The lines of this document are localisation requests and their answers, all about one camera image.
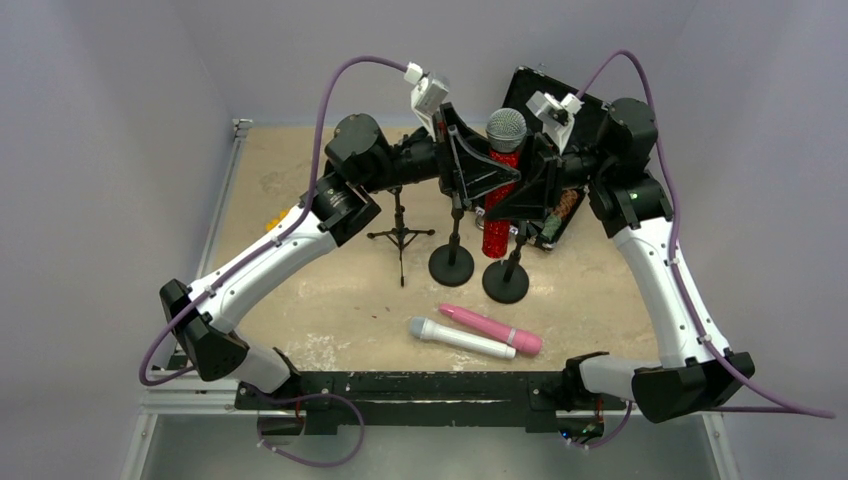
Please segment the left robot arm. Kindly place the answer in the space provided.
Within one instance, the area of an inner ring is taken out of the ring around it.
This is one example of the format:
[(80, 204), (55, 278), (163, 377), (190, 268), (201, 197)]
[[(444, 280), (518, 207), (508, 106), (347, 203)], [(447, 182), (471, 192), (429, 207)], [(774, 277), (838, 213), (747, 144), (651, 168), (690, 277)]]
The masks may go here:
[(235, 378), (272, 393), (289, 380), (286, 357), (252, 343), (237, 328), (291, 275), (358, 235), (380, 212), (372, 194), (438, 179), (460, 213), (519, 180), (516, 168), (495, 157), (520, 151), (527, 135), (520, 112), (495, 111), (484, 134), (470, 129), (449, 104), (430, 120), (391, 144), (372, 116), (344, 118), (324, 148), (324, 171), (282, 220), (214, 272), (161, 288), (173, 335), (203, 381)]

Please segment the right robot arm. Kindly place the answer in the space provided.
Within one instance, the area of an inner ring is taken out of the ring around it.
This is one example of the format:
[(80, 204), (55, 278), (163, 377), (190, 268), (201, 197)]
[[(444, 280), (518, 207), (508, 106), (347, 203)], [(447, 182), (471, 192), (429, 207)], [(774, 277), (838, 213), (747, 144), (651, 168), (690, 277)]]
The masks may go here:
[(541, 219), (563, 190), (586, 188), (595, 217), (631, 270), (658, 346), (655, 366), (605, 352), (570, 359), (565, 368), (570, 389), (633, 401), (654, 423), (722, 406), (755, 366), (711, 321), (674, 235), (669, 192), (648, 171), (659, 148), (653, 110), (633, 98), (615, 100), (594, 142), (572, 149), (569, 140), (582, 108), (578, 97), (537, 92), (526, 106), (543, 126), (522, 145), (527, 175), (487, 208), (487, 218)]

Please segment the right black round-base stand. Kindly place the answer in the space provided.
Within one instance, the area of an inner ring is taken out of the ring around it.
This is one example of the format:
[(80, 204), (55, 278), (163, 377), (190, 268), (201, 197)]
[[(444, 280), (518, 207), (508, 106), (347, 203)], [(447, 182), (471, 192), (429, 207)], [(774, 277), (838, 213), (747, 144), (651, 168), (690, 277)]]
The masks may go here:
[(486, 295), (501, 304), (521, 301), (529, 290), (529, 276), (520, 264), (522, 249), (527, 243), (527, 223), (519, 223), (516, 245), (505, 260), (490, 264), (483, 273), (482, 286)]

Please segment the black round-base stand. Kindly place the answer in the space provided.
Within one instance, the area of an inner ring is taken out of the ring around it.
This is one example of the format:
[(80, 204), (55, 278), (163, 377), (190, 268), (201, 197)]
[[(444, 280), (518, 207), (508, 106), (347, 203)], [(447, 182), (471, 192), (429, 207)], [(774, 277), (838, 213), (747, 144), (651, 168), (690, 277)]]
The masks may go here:
[(482, 286), (486, 295), (501, 304), (521, 301), (529, 290), (529, 276), (520, 264), (522, 249), (527, 243), (527, 223), (519, 223), (516, 245), (505, 260), (490, 264), (483, 273)]
[(428, 270), (433, 280), (447, 287), (458, 287), (467, 283), (474, 272), (474, 259), (461, 245), (460, 224), (465, 210), (458, 196), (452, 198), (452, 231), (448, 243), (436, 248), (430, 255)]

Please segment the left black round-base stand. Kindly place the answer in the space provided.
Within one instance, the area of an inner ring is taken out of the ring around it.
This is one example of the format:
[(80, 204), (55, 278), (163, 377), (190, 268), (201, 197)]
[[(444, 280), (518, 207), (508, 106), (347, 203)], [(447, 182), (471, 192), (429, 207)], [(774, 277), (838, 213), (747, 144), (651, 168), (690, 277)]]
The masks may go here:
[(460, 224), (465, 210), (458, 196), (452, 198), (452, 231), (448, 243), (436, 248), (430, 255), (428, 270), (433, 280), (447, 287), (458, 287), (467, 283), (474, 272), (474, 259), (461, 245)]

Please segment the pink microphone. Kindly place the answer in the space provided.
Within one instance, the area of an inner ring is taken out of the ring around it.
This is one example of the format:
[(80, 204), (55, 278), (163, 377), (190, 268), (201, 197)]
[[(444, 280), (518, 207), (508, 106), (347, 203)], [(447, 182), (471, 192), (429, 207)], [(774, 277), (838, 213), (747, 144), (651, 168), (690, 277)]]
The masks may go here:
[(452, 304), (440, 304), (438, 311), (466, 327), (470, 327), (494, 340), (501, 341), (513, 347), (522, 354), (535, 356), (542, 350), (543, 340), (538, 335), (527, 330), (501, 323), (482, 314)]

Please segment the white microphone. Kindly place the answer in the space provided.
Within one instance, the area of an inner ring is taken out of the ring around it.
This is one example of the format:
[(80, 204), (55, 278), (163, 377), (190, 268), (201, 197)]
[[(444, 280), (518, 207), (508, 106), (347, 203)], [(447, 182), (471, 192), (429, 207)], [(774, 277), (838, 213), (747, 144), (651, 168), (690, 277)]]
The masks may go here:
[(423, 341), (441, 342), (499, 359), (513, 359), (516, 349), (505, 343), (441, 325), (426, 317), (412, 317), (409, 333)]

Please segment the black tripod shock mount stand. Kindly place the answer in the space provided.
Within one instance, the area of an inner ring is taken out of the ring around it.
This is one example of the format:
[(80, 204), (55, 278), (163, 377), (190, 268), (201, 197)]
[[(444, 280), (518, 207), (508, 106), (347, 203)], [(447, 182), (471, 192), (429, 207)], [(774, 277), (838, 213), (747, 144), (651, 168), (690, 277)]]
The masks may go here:
[(401, 288), (406, 285), (406, 276), (404, 270), (404, 252), (406, 248), (420, 235), (433, 236), (436, 231), (434, 229), (412, 229), (405, 222), (405, 206), (401, 201), (401, 186), (394, 187), (388, 190), (394, 199), (394, 226), (389, 230), (379, 232), (368, 232), (367, 238), (375, 240), (377, 238), (388, 239), (397, 249), (399, 261), (399, 284)]

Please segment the yellow plastic bracket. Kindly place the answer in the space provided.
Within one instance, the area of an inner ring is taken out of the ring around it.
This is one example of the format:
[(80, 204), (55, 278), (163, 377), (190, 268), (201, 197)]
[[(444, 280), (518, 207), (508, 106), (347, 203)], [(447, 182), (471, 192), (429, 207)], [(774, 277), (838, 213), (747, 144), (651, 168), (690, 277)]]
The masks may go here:
[(288, 215), (289, 212), (290, 212), (289, 209), (284, 209), (284, 210), (280, 211), (274, 218), (272, 218), (265, 225), (266, 231), (270, 232), (270, 231), (274, 230), (275, 228), (277, 228), (278, 225), (286, 218), (286, 216)]

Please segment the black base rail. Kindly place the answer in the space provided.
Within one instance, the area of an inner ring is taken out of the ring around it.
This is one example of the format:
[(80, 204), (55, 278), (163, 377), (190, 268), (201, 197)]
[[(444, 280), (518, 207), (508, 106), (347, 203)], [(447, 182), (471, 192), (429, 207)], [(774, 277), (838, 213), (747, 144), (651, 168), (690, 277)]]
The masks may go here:
[(294, 413), (307, 435), (341, 426), (569, 429), (570, 415), (595, 420), (624, 408), (609, 395), (578, 394), (561, 371), (303, 371), (272, 394), (239, 385), (234, 406), (266, 419)]

